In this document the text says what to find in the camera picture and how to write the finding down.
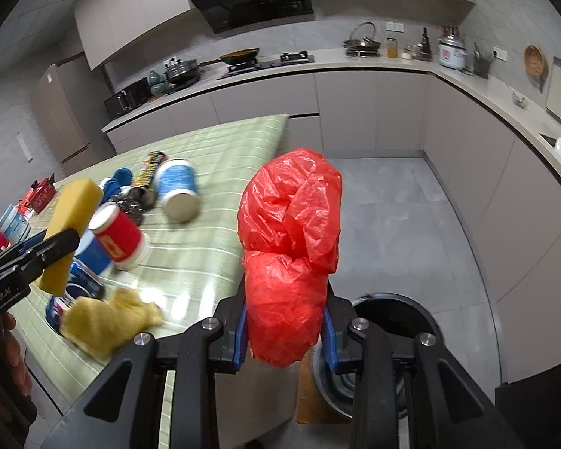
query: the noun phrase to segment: refrigerator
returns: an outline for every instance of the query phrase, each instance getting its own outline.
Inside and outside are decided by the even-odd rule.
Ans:
[[[104,100],[112,93],[83,52],[50,65],[31,94],[31,109],[66,175],[115,156],[102,128],[110,118]]]

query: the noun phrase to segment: white countertop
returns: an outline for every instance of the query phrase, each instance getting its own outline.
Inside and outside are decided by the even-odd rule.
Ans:
[[[345,55],[344,49],[323,49],[311,51],[310,53],[314,55],[315,62],[274,67],[220,80],[218,80],[218,78],[227,71],[225,65],[206,67],[202,79],[193,86],[183,89],[183,91],[178,91],[174,94],[165,95],[156,100],[149,101],[134,109],[132,112],[112,120],[108,125],[102,128],[102,131],[106,133],[157,107],[166,106],[166,104],[183,100],[194,94],[212,91],[222,86],[228,86],[229,84],[240,83],[254,78],[294,73],[303,70],[315,71],[345,67],[406,69],[433,73],[461,88],[462,91],[465,91],[486,107],[489,107],[503,118],[504,121],[507,121],[513,128],[518,130],[561,176],[561,157],[558,156],[553,147],[540,136],[540,133],[553,138],[561,136],[561,125],[549,116],[541,106],[531,100],[527,110],[515,106],[511,99],[511,91],[503,81],[496,77],[489,76],[487,80],[477,76],[468,76],[459,71],[443,67],[437,62],[408,61],[399,58],[391,59],[384,56],[368,58],[348,57]]]

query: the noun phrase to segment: red plastic bag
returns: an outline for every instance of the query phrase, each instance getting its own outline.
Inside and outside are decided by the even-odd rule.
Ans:
[[[341,174],[305,148],[265,164],[243,192],[238,233],[256,359],[286,367],[316,343],[338,264],[341,192]]]

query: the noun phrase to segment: pot lid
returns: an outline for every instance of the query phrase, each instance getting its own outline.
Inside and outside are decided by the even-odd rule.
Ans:
[[[446,37],[441,37],[439,43],[444,43],[445,45],[452,45],[453,47],[461,47],[465,49],[465,43],[462,38],[457,35],[447,35]]]

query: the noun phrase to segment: person's hand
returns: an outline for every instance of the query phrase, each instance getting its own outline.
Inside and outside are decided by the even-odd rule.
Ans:
[[[4,350],[6,351],[6,362],[12,370],[12,380],[24,396],[29,396],[31,395],[31,375],[22,359],[21,346],[11,332],[16,326],[16,320],[12,314],[7,312],[4,315],[3,323]]]

